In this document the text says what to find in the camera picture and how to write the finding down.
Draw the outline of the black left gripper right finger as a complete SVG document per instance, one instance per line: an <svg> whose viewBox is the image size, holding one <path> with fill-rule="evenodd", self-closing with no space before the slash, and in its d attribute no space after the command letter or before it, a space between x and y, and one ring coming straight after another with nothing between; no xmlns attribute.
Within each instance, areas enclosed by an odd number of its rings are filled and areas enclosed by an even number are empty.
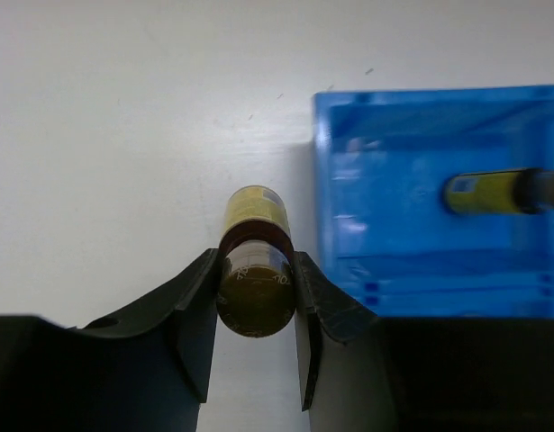
<svg viewBox="0 0 554 432"><path fill-rule="evenodd" d="M554 431L554 319L381 318L293 258L314 431Z"/></svg>

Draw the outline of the small brown bottle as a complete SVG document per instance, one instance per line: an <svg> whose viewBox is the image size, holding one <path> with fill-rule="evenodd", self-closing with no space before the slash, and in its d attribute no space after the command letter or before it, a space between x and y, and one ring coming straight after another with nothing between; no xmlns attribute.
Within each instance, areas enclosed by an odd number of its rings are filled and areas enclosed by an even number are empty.
<svg viewBox="0 0 554 432"><path fill-rule="evenodd" d="M527 214L554 210L554 169L523 168L455 175L442 198L457 214Z"/></svg>
<svg viewBox="0 0 554 432"><path fill-rule="evenodd" d="M216 308L228 329L266 338L288 324L295 313L293 253L279 195L262 185L237 190L227 202L219 244Z"/></svg>

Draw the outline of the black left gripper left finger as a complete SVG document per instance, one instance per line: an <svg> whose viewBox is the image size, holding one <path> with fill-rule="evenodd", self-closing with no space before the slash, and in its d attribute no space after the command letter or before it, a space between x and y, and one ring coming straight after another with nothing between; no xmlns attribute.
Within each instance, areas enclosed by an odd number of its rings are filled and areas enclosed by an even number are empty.
<svg viewBox="0 0 554 432"><path fill-rule="evenodd" d="M0 316L0 431L193 431L208 395L217 253L83 328Z"/></svg>

